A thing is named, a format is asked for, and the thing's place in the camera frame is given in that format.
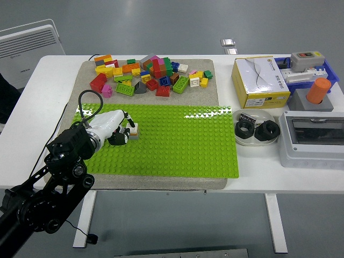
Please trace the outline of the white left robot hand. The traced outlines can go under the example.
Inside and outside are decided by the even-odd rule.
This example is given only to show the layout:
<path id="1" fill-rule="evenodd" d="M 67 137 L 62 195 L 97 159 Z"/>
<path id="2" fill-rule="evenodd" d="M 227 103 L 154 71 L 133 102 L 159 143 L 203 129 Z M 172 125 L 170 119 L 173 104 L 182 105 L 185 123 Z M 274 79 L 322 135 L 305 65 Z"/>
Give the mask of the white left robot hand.
<path id="1" fill-rule="evenodd" d="M 97 114 L 89 123 L 86 132 L 94 143 L 95 150 L 100 150 L 106 139 L 114 135 L 114 145 L 124 145 L 127 143 L 131 128 L 137 129 L 131 116 L 123 110 L 114 110 L 102 114 Z"/>

